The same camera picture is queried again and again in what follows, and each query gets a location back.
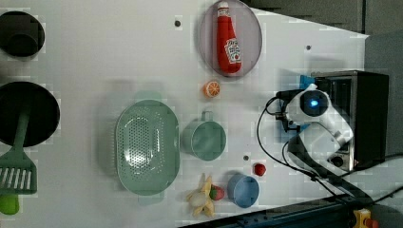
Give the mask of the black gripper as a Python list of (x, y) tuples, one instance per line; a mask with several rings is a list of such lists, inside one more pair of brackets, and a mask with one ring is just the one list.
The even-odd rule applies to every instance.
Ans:
[(280, 112), (275, 113), (275, 118), (277, 121), (281, 121), (282, 127), (285, 132), (293, 130), (295, 130), (296, 132), (301, 131), (300, 125), (297, 124), (296, 126), (294, 126), (294, 122), (286, 117), (286, 106), (297, 94), (299, 94), (299, 92), (301, 92), (301, 89), (279, 91), (276, 94), (276, 98), (279, 99)]

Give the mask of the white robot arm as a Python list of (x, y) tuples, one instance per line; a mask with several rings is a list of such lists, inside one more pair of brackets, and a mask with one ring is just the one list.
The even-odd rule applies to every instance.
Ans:
[(289, 122), (306, 125), (288, 142), (287, 155), (291, 161), (302, 171), (325, 179), (361, 203), (372, 202), (367, 193), (342, 178), (341, 168), (327, 162), (354, 137), (354, 131), (333, 107), (329, 95), (310, 84), (305, 89), (280, 91), (276, 97), (283, 101), (277, 120), (285, 125)]

